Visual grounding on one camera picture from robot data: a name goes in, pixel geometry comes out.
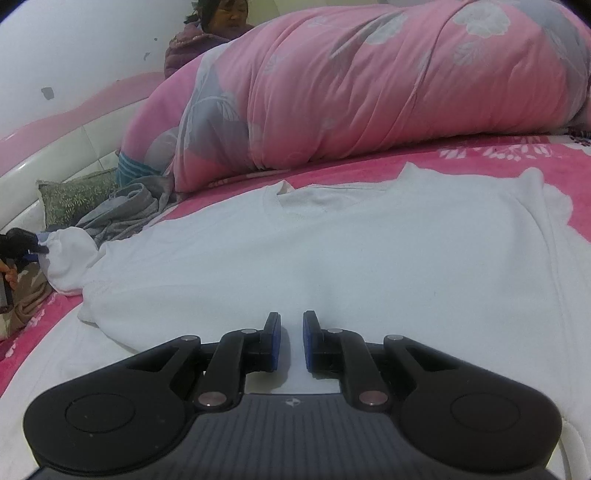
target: pillow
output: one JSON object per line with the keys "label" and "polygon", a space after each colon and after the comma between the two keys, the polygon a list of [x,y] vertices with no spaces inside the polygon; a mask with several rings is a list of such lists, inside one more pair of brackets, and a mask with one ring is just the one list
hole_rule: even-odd
{"label": "pillow", "polygon": [[46,227],[74,226],[98,207],[118,188],[115,171],[115,168],[98,171],[63,183],[37,180]]}
{"label": "pillow", "polygon": [[589,29],[550,0],[283,15],[162,83],[118,175],[171,170],[176,191],[192,192],[433,138],[583,128],[590,46]]}

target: white bed frame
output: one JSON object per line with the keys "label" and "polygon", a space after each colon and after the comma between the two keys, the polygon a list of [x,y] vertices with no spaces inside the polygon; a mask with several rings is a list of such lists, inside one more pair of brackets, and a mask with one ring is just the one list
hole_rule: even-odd
{"label": "white bed frame", "polygon": [[0,233],[45,228],[37,180],[65,181],[117,166],[116,150],[141,100],[76,128],[0,177]]}

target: striped fabric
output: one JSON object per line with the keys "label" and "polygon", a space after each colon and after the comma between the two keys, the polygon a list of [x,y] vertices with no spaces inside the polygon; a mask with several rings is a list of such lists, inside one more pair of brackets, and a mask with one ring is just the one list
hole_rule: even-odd
{"label": "striped fabric", "polygon": [[119,167],[117,168],[116,180],[120,187],[124,187],[131,181],[150,175],[162,175],[164,172],[158,171],[144,163],[132,160],[123,152],[119,153]]}

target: gray cloth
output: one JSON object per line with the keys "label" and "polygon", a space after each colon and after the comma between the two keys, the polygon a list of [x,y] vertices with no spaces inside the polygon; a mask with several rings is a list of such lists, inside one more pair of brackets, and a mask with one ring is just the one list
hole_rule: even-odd
{"label": "gray cloth", "polygon": [[177,202],[173,189],[172,177],[141,177],[113,192],[76,226],[86,230],[97,246],[128,238]]}

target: bed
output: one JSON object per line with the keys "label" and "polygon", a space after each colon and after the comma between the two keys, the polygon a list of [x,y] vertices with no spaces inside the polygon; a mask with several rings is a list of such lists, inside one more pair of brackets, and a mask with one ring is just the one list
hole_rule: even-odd
{"label": "bed", "polygon": [[[126,92],[101,92],[99,101],[95,99],[77,112],[41,121],[5,139],[0,148],[15,153],[15,160],[14,167],[0,177],[0,198],[3,205],[10,205],[0,213],[3,229],[21,226],[31,231],[42,230],[42,211],[34,192],[36,179],[62,181],[114,166],[117,162],[115,151],[121,147],[126,125],[143,98],[160,81],[157,76],[135,79],[134,88]],[[56,120],[64,123],[63,128],[57,129],[53,137],[46,138],[41,144],[37,142],[35,151],[31,151],[31,139],[38,129],[55,125]],[[591,184],[591,144],[581,136],[566,133],[457,137],[398,147],[385,153],[358,155],[345,161],[319,161],[295,166],[289,171],[215,179],[207,188],[166,212],[161,220],[185,218],[205,207],[280,180],[288,181],[295,189],[315,183],[375,184],[390,181],[398,177],[406,163],[444,174],[489,177],[517,177],[530,167],[538,168],[546,183],[572,200],[569,241],[578,258],[582,259],[580,268],[587,278],[591,278],[591,255],[587,243],[591,241],[591,193],[588,188]],[[36,395],[134,353],[109,339],[96,326],[81,322],[78,319],[81,301],[80,296],[54,293],[27,328],[1,347],[4,358],[0,361],[0,393],[3,393],[0,411],[11,412],[8,416],[2,415],[0,423],[0,472],[3,478],[17,480],[34,469],[20,421],[26,405]],[[578,432],[568,419],[564,419],[563,437],[548,466],[559,478],[583,480],[591,475],[582,440],[588,435],[589,432]]]}

